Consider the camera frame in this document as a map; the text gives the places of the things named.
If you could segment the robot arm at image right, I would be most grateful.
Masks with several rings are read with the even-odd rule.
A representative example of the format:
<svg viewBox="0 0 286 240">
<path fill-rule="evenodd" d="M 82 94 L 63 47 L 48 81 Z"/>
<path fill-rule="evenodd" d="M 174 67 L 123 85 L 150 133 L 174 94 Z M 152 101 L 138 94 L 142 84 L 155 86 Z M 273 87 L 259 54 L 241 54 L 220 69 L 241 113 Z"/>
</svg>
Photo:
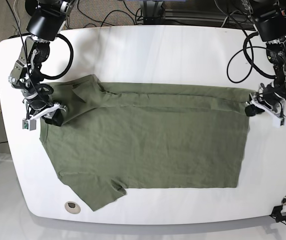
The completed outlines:
<svg viewBox="0 0 286 240">
<path fill-rule="evenodd" d="M 266 86 L 261 84 L 259 90 L 250 95 L 245 112 L 251 117 L 266 111 L 283 119 L 283 104 L 286 101 L 286 17 L 276 0 L 244 0 L 242 4 L 256 29 L 244 40 L 244 56 L 260 75 L 272 80 Z M 267 59 L 274 69 L 273 75 L 259 69 L 247 53 L 247 45 L 255 36 L 265 43 Z"/>
</svg>

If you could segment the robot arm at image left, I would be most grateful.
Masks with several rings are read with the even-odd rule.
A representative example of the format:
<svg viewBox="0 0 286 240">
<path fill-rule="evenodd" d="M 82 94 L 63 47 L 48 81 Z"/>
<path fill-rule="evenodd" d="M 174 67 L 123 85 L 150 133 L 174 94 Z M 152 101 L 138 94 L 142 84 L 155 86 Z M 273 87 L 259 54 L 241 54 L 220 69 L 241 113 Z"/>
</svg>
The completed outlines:
<svg viewBox="0 0 286 240">
<path fill-rule="evenodd" d="M 51 98 L 53 88 L 43 80 L 58 80 L 71 68 L 74 50 L 70 41 L 60 32 L 74 6 L 73 0 L 39 0 L 27 26 L 29 36 L 22 40 L 22 49 L 9 76 L 9 83 L 24 96 L 27 116 L 23 128 L 33 131 L 38 119 L 61 126 L 62 111 L 66 106 Z M 66 68 L 58 75 L 50 76 L 41 72 L 43 62 L 50 54 L 50 43 L 63 40 L 69 47 L 70 57 Z"/>
</svg>

